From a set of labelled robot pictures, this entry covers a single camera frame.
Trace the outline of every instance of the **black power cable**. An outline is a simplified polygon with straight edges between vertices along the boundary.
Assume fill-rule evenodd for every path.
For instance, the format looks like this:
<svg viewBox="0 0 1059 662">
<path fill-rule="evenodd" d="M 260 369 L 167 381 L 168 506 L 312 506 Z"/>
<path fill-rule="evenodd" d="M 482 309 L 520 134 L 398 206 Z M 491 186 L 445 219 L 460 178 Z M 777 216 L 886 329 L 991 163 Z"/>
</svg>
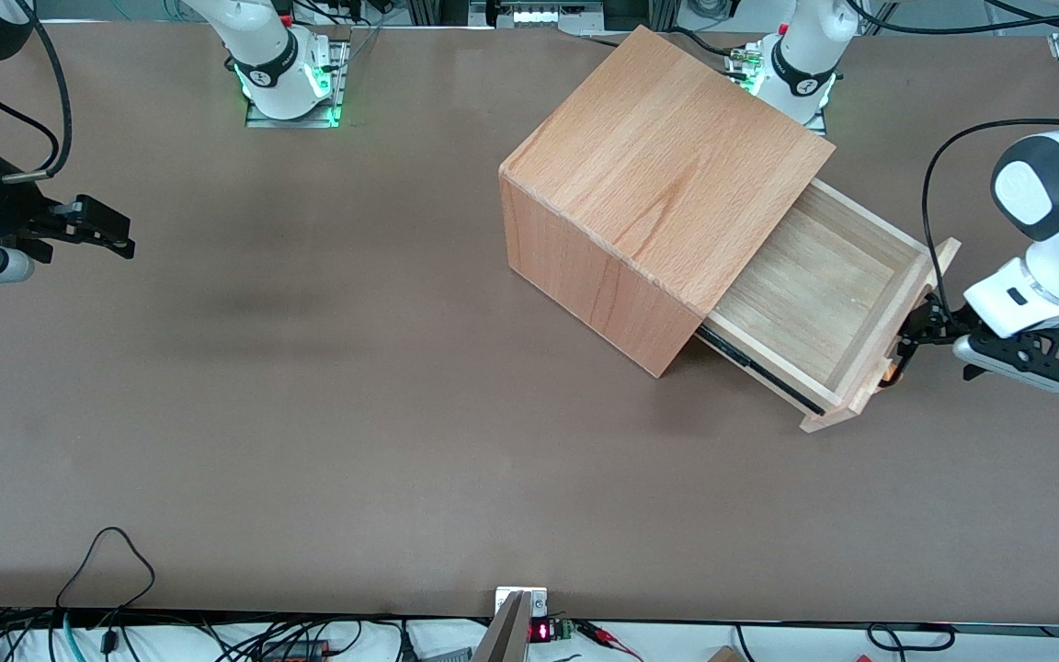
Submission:
<svg viewBox="0 0 1059 662">
<path fill-rule="evenodd" d="M 356 636 L 354 636 L 352 640 L 349 640 L 349 644 L 342 646 L 341 650 L 335 650 L 331 654 L 329 654 L 329 658 L 336 658 L 338 655 L 341 655 L 342 652 L 349 650 L 351 648 L 353 648 L 355 644 L 358 643 L 358 640 L 361 637 L 362 637 L 362 622 L 358 621 L 358 632 L 356 633 Z"/>
<path fill-rule="evenodd" d="M 52 130 L 48 129 L 47 126 L 43 126 L 41 122 L 37 121 L 37 119 L 33 119 L 29 115 L 24 115 L 24 113 L 18 112 L 18 110 L 3 104 L 2 101 L 0 101 L 0 110 L 3 110 L 5 114 L 16 118 L 17 121 L 23 122 L 26 126 L 30 126 L 46 136 L 47 141 L 51 143 L 51 149 L 48 150 L 47 160 L 37 169 L 44 169 L 48 166 L 51 166 L 51 164 L 55 162 L 56 155 L 59 154 L 59 139 L 52 133 Z"/>
<path fill-rule="evenodd" d="M 892 642 L 894 642 L 894 643 L 893 644 L 883 644 L 882 641 L 878 640 L 878 638 L 874 636 L 874 632 L 878 632 L 878 631 L 879 632 L 885 632 L 885 633 L 887 633 L 887 636 L 890 637 L 890 640 Z M 946 649 L 951 648 L 951 646 L 954 645 L 954 628 L 944 627 L 943 628 L 943 632 L 946 633 L 947 639 L 946 639 L 946 641 L 941 642 L 941 644 L 937 644 L 937 645 L 903 645 L 903 644 L 901 644 L 901 639 L 898 636 L 896 636 L 896 632 L 894 632 L 894 629 L 890 628 L 886 624 L 869 624 L 868 627 L 865 628 L 865 637 L 868 638 L 868 643 L 869 644 L 875 645 L 875 646 L 877 646 L 877 648 L 885 650 L 887 652 L 896 652 L 896 654 L 898 654 L 899 660 L 901 662 L 907 662 L 907 659 L 904 658 L 904 654 L 907 654 L 908 651 L 915 651 L 915 652 L 941 652 L 941 650 L 946 650 Z"/>
<path fill-rule="evenodd" d="M 85 566 L 88 566 L 88 561 L 91 560 L 92 558 L 92 552 L 94 549 L 96 549 L 97 541 L 101 541 L 101 537 L 104 537 L 105 533 L 109 532 L 119 533 L 119 535 L 125 538 L 125 544 L 129 545 L 129 552 L 133 553 L 134 558 L 141 561 L 144 567 L 146 567 L 146 573 L 148 573 L 149 575 L 149 582 L 146 582 L 146 586 L 144 586 L 142 590 L 138 591 L 138 594 L 133 595 L 133 597 L 130 597 L 129 600 L 126 600 L 125 603 L 122 603 L 121 606 L 119 606 L 116 609 L 113 610 L 113 612 L 122 609 L 127 609 L 130 606 L 130 604 L 136 603 L 136 601 L 142 600 L 143 595 L 146 595 L 151 588 L 155 588 L 155 582 L 158 582 L 158 574 L 155 573 L 155 567 L 150 566 L 149 561 L 146 560 L 146 557 L 144 557 L 142 553 L 138 552 L 138 548 L 136 548 L 136 545 L 133 544 L 133 540 L 129 537 L 129 533 L 125 533 L 125 529 L 122 529 L 120 526 L 105 526 L 100 532 L 96 532 L 95 536 L 93 536 L 92 543 L 88 545 L 88 552 L 85 553 L 84 560 L 80 561 L 79 568 L 76 568 L 75 573 L 72 573 L 71 577 L 68 577 L 68 582 L 64 583 L 64 588 L 61 588 L 58 594 L 55 595 L 56 609 L 65 608 L 62 603 L 65 592 L 67 592 L 72 587 L 72 584 L 76 583 L 77 578 L 80 578 L 80 573 L 84 573 Z"/>
<path fill-rule="evenodd" d="M 31 8 L 29 1 L 16 0 L 16 4 L 25 14 L 26 20 L 31 22 L 35 34 L 38 34 L 38 40 L 42 42 L 43 51 L 47 51 L 47 58 L 52 62 L 52 73 L 55 74 L 55 87 L 59 89 L 59 112 L 64 115 L 64 140 L 59 144 L 59 154 L 56 156 L 55 162 L 50 167 L 39 171 L 42 173 L 40 179 L 51 179 L 56 176 L 56 173 L 64 169 L 64 164 L 68 163 L 68 154 L 72 151 L 72 101 L 68 96 L 68 80 L 64 78 L 64 67 L 59 66 L 59 55 L 55 54 L 55 46 L 52 46 L 52 38 L 48 37 L 47 30 L 43 30 L 43 24 L 38 21 L 38 16 L 35 14 L 35 10 Z M 24 175 L 30 176 L 34 175 L 34 173 L 24 173 Z M 5 184 L 22 183 L 22 181 L 31 180 L 33 178 L 19 178 L 18 176 L 3 178 Z"/>
<path fill-rule="evenodd" d="M 614 41 L 605 41 L 602 38 L 586 37 L 586 35 L 579 35 L 579 38 L 582 38 L 584 41 L 591 41 L 593 43 L 603 43 L 603 46 L 610 46 L 612 47 L 612 49 L 618 49 L 618 43 L 615 43 Z"/>
<path fill-rule="evenodd" d="M 52 610 L 52 616 L 47 621 L 47 657 L 48 661 L 55 662 L 55 642 L 52 637 L 52 632 L 55 629 L 55 610 Z"/>
<path fill-rule="evenodd" d="M 129 630 L 125 629 L 125 624 L 118 625 L 122 630 L 122 640 L 125 640 L 125 648 L 129 649 L 129 657 L 133 658 L 133 662 L 142 662 L 142 659 L 138 658 L 138 651 L 133 649 L 133 644 L 129 642 Z"/>
<path fill-rule="evenodd" d="M 738 630 L 738 645 L 742 649 L 743 657 L 747 657 L 747 662 L 754 662 L 753 655 L 749 654 L 749 646 L 747 645 L 747 636 L 742 633 L 742 624 L 735 624 L 735 629 Z"/>
<path fill-rule="evenodd" d="M 694 43 L 697 43 L 697 46 L 700 46 L 701 49 L 710 51 L 710 53 L 713 53 L 714 55 L 721 55 L 723 58 L 728 58 L 730 56 L 730 54 L 731 54 L 732 51 L 734 51 L 736 49 L 741 49 L 740 46 L 732 47 L 732 49 L 718 49 L 717 46 L 711 46 L 710 42 L 707 42 L 706 40 L 703 40 L 703 38 L 701 38 L 700 34 L 695 33 L 693 30 L 684 29 L 684 26 L 681 26 L 679 24 L 675 24 L 672 26 L 672 29 L 670 31 L 668 31 L 668 32 L 676 32 L 677 34 L 684 34 L 685 37 L 692 38 L 693 41 L 694 41 Z"/>
</svg>

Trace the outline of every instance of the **brown work table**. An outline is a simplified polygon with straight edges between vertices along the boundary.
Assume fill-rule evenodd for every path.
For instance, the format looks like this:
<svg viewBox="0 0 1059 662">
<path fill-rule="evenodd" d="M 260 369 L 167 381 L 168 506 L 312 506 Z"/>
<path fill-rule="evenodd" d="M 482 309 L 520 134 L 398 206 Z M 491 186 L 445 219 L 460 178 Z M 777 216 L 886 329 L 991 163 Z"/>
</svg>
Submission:
<svg viewBox="0 0 1059 662">
<path fill-rule="evenodd" d="M 806 435 L 701 344 L 653 380 L 509 271 L 497 166 L 606 46 L 385 31 L 340 129 L 272 130 L 205 25 L 51 33 L 75 144 L 43 190 L 130 215 L 138 254 L 0 286 L 0 604 L 51 604 L 118 524 L 146 607 L 465 615 L 521 583 L 575 616 L 1059 624 L 1059 395 L 923 348 Z M 1059 117 L 1038 38 L 861 38 L 844 72 L 821 179 L 914 235 L 943 140 Z M 59 126 L 34 40 L 0 97 Z M 987 189 L 1024 133 L 938 166 L 952 292 L 1026 245 Z M 0 154 L 46 143 L 0 114 Z M 110 541 L 72 603 L 140 579 Z"/>
</svg>

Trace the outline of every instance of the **mounting plate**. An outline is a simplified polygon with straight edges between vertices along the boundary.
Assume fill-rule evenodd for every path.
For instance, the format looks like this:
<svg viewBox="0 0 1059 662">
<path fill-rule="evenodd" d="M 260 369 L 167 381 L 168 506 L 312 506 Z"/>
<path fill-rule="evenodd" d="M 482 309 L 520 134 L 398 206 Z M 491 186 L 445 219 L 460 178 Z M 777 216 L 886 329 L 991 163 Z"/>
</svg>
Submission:
<svg viewBox="0 0 1059 662">
<path fill-rule="evenodd" d="M 320 56 L 317 65 L 333 67 L 333 71 L 328 73 L 315 71 L 312 78 L 321 87 L 330 88 L 330 94 L 312 106 L 309 112 L 297 119 L 269 118 L 262 113 L 251 100 L 247 100 L 248 113 L 245 115 L 244 126 L 250 129 L 336 129 L 341 124 L 341 102 L 345 97 L 345 65 L 349 62 L 349 42 L 330 41 L 324 35 L 318 37 L 327 42 L 329 49 L 328 55 Z"/>
<path fill-rule="evenodd" d="M 530 591 L 533 595 L 533 616 L 534 619 L 545 619 L 546 616 L 546 590 L 542 587 L 497 587 L 496 600 L 492 605 L 492 613 L 501 611 L 501 606 L 505 604 L 505 598 L 513 591 Z"/>
</svg>

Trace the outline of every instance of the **wood grain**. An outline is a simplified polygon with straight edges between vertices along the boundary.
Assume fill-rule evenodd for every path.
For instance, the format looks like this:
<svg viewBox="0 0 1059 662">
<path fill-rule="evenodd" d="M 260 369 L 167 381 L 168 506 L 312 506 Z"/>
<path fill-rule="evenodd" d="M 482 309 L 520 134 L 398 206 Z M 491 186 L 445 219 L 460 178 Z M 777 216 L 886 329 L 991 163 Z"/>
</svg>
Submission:
<svg viewBox="0 0 1059 662">
<path fill-rule="evenodd" d="M 703 317 L 831 151 L 642 26 L 501 176 Z"/>
<path fill-rule="evenodd" d="M 944 244 L 944 258 L 957 248 Z M 923 245 L 815 180 L 705 323 L 819 404 L 811 414 L 776 389 L 819 430 L 861 413 L 931 278 Z"/>
<path fill-rule="evenodd" d="M 659 377 L 701 318 L 509 181 L 501 205 L 509 267 Z"/>
<path fill-rule="evenodd" d="M 958 243 L 958 239 L 947 239 L 938 244 L 936 251 L 938 267 L 944 271 L 950 267 L 959 247 L 962 244 Z M 868 330 L 867 342 L 854 345 L 860 346 L 862 351 L 867 353 L 867 356 L 864 364 L 854 364 L 850 380 L 840 387 L 843 393 L 840 396 L 840 406 L 823 415 L 808 414 L 798 425 L 802 430 L 814 432 L 823 430 L 829 425 L 857 417 L 865 410 L 865 406 L 874 397 L 874 394 L 878 393 L 881 377 L 885 374 L 889 365 L 894 363 L 889 357 L 898 343 L 898 332 L 901 328 L 901 323 L 936 284 L 929 255 L 920 255 L 920 269 L 923 273 L 920 282 L 911 281 L 909 284 L 902 285 L 901 296 L 886 305 L 886 312 L 881 316 L 880 323 L 877 327 Z"/>
</svg>

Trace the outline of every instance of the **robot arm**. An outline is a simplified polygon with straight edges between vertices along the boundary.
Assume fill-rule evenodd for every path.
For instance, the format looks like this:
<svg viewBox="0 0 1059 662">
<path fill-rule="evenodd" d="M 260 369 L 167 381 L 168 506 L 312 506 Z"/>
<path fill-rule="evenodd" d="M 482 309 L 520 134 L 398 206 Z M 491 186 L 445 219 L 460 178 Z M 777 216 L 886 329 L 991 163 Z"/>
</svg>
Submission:
<svg viewBox="0 0 1059 662">
<path fill-rule="evenodd" d="M 266 0 L 187 0 L 222 37 L 249 100 L 268 118 L 294 119 L 331 95 L 321 68 L 329 41 L 300 25 L 285 26 Z M 18 0 L 0 0 L 0 59 L 22 49 L 33 25 Z M 48 239 L 88 243 L 131 258 L 129 218 L 88 196 L 71 204 L 43 197 L 0 157 L 0 282 L 21 282 L 34 262 L 50 263 Z"/>
<path fill-rule="evenodd" d="M 205 18 L 232 55 L 245 93 L 265 115 L 288 121 L 331 95 L 320 84 L 329 39 L 285 26 L 268 0 L 184 0 Z"/>
<path fill-rule="evenodd" d="M 1059 7 L 1059 0 L 1049 3 Z M 857 22 L 847 0 L 798 0 L 783 37 L 762 41 L 756 95 L 809 122 Z M 902 327 L 898 373 L 919 344 L 954 344 L 955 356 L 969 364 L 966 378 L 1001 373 L 1059 393 L 1059 130 L 1029 136 L 1004 151 L 991 193 L 1033 245 L 967 289 L 967 306 L 950 318 L 936 299 L 915 310 Z"/>
</svg>

